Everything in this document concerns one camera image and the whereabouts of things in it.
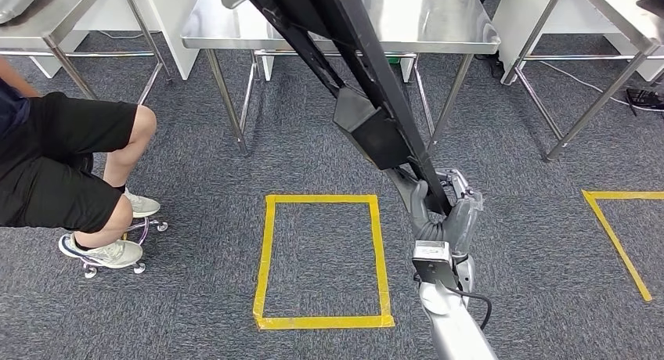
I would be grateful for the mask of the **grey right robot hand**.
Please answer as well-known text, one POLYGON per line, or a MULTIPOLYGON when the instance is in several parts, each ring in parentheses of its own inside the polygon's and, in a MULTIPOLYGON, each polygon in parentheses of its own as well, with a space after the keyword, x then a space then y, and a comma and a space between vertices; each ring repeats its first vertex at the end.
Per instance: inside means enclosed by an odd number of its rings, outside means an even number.
POLYGON ((447 242, 452 256, 463 259, 469 254, 484 199, 478 190, 468 185, 459 170, 446 169, 438 171, 437 175, 452 184, 456 203, 443 221, 434 223, 425 206, 428 184, 419 181, 410 194, 414 235, 417 240, 447 242))

